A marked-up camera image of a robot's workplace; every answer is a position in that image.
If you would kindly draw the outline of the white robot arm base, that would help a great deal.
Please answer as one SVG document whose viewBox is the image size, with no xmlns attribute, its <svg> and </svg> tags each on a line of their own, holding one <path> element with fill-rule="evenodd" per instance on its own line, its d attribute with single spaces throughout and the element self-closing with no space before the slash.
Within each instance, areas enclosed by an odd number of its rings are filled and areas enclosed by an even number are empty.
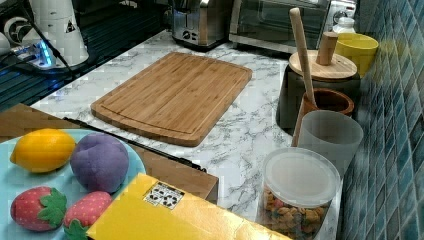
<svg viewBox="0 0 424 240">
<path fill-rule="evenodd" d="M 72 0 L 1 0 L 1 43 L 40 70 L 73 70 L 89 59 Z"/>
</svg>

